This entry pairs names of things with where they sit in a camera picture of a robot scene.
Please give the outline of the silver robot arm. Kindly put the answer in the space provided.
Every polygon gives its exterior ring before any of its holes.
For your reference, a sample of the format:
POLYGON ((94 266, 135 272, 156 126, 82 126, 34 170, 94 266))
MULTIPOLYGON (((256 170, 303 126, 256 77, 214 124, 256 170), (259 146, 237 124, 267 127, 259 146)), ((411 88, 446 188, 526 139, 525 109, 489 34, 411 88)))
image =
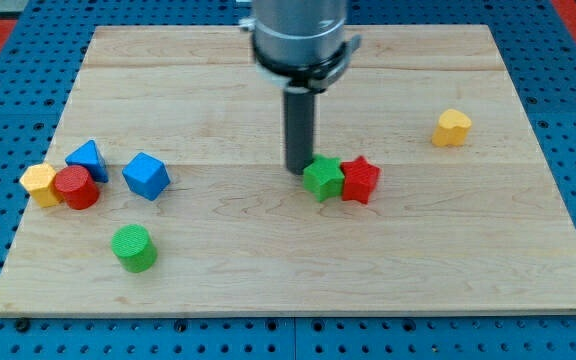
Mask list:
POLYGON ((282 90, 319 94, 349 68, 362 37, 347 38, 344 0, 256 0, 239 28, 256 68, 282 90))

